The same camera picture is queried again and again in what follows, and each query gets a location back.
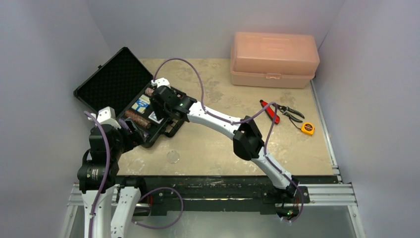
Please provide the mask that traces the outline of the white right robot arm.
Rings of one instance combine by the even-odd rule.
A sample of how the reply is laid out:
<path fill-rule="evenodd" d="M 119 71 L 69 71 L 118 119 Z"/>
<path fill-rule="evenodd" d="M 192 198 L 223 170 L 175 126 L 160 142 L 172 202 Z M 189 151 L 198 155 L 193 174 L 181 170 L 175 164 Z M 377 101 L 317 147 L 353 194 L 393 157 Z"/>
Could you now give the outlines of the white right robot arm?
<path fill-rule="evenodd" d="M 232 140 L 233 152 L 237 157 L 253 162 L 268 176 L 281 200 L 289 202 L 296 196 L 300 200 L 305 199 L 303 191 L 299 188 L 299 181 L 269 153 L 268 140 L 263 140 L 253 117 L 231 117 L 206 107 L 203 102 L 186 94 L 177 93 L 166 85 L 148 88 L 146 94 L 150 97 L 151 107 L 158 119 L 180 119 L 206 126 L 225 135 Z"/>

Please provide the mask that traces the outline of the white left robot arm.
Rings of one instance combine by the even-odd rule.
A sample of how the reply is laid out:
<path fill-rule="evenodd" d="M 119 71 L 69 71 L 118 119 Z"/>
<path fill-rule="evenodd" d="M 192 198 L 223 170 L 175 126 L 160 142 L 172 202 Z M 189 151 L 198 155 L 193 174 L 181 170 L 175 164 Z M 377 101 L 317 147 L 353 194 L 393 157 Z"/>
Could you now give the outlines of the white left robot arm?
<path fill-rule="evenodd" d="M 84 206 L 86 238 L 124 238 L 135 206 L 146 200 L 142 177 L 118 176 L 121 155 L 145 142 L 142 131 L 131 120 L 119 120 L 120 128 L 102 124 L 90 131 L 90 149 L 78 170 Z"/>

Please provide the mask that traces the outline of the blue patterned card deck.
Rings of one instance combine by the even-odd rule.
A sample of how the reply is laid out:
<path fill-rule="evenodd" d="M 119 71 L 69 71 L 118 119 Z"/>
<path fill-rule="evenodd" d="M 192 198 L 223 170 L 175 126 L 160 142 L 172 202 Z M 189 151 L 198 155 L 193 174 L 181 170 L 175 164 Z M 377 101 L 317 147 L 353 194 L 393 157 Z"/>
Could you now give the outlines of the blue patterned card deck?
<path fill-rule="evenodd" d="M 152 121 L 154 121 L 157 124 L 161 124 L 161 122 L 163 121 L 163 118 L 158 119 L 155 112 L 151 112 L 150 115 L 148 116 L 148 118 Z"/>

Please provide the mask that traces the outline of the blue striped card deck box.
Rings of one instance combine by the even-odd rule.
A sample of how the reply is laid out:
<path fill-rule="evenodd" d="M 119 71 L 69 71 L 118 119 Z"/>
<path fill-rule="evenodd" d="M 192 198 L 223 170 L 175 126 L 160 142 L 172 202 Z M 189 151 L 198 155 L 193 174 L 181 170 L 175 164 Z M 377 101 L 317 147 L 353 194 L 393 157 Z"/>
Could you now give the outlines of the blue striped card deck box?
<path fill-rule="evenodd" d="M 146 109 L 149 106 L 149 104 L 150 104 L 150 98 L 149 98 L 149 96 L 143 94 L 132 105 L 131 109 L 133 109 L 134 111 L 136 111 L 136 112 L 138 112 L 140 114 L 143 114 L 146 111 Z"/>

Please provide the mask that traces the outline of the clear round disc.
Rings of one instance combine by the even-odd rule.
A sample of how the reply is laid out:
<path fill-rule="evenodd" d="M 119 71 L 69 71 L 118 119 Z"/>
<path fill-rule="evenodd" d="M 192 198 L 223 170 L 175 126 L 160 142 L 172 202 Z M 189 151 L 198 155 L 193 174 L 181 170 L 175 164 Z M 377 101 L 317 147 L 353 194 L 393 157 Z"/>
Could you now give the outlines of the clear round disc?
<path fill-rule="evenodd" d="M 166 155 L 167 161 L 171 164 L 175 164 L 180 160 L 180 154 L 177 151 L 169 151 Z"/>

